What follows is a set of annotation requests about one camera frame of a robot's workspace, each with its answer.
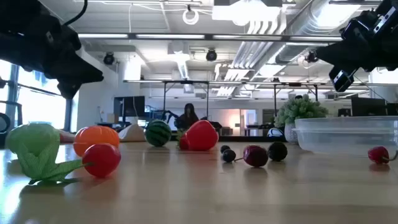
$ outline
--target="woman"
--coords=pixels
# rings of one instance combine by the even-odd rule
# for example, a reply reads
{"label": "woman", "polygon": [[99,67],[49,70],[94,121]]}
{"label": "woman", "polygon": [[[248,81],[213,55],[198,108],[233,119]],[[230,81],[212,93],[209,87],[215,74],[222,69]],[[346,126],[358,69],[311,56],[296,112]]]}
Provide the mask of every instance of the woman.
{"label": "woman", "polygon": [[187,130],[189,129],[195,122],[197,122],[198,116],[195,114],[195,108],[193,104],[187,103],[184,108],[184,114],[179,118],[179,129]]}

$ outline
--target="red apple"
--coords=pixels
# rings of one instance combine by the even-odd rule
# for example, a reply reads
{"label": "red apple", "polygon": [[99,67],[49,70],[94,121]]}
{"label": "red apple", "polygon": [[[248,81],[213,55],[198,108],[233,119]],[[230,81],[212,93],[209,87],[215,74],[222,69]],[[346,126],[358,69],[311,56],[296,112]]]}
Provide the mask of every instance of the red apple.
{"label": "red apple", "polygon": [[83,155],[87,172],[99,178],[110,175],[118,167],[120,160],[119,149],[111,144],[92,145]]}
{"label": "red apple", "polygon": [[246,146],[243,151],[243,160],[253,167],[262,167],[267,164],[267,151],[260,146]]}
{"label": "red apple", "polygon": [[374,147],[368,151],[369,159],[376,164],[387,164],[389,161],[397,159],[397,156],[398,151],[396,151],[395,156],[390,159],[387,149],[383,146]]}

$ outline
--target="clear plastic container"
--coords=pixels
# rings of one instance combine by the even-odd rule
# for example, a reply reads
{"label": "clear plastic container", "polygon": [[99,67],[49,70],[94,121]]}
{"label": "clear plastic container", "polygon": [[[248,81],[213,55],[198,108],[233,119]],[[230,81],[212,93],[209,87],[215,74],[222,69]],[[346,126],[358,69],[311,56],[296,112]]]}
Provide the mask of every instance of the clear plastic container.
{"label": "clear plastic container", "polygon": [[340,118],[310,118],[297,119],[295,126],[299,130],[351,129],[371,131],[374,128],[398,130],[398,116],[364,116]]}
{"label": "clear plastic container", "polygon": [[394,155],[398,145],[398,116],[298,119],[298,143],[304,150],[368,156],[384,146]]}

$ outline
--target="small watermelon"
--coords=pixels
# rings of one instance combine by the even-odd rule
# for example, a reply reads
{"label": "small watermelon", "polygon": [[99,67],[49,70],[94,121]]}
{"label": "small watermelon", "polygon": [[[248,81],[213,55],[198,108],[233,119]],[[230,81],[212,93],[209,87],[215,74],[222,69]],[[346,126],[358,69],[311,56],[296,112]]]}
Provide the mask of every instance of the small watermelon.
{"label": "small watermelon", "polygon": [[166,122],[161,120],[151,121],[145,130],[147,142],[155,147],[164,146],[172,137],[172,130]]}

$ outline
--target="wooden table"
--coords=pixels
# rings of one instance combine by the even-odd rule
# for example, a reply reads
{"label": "wooden table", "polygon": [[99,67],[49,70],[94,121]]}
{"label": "wooden table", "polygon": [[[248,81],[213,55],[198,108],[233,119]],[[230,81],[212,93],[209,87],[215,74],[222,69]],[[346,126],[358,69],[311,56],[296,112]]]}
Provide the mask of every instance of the wooden table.
{"label": "wooden table", "polygon": [[[229,145],[241,155],[247,144]],[[0,150],[0,223],[398,222],[398,163],[377,167],[366,157],[289,146],[285,162],[253,169],[222,163],[217,150],[181,153],[175,145],[121,144],[110,178],[80,169],[71,175],[80,182],[50,187],[28,186],[16,156]],[[57,162],[75,158],[62,146]]]}

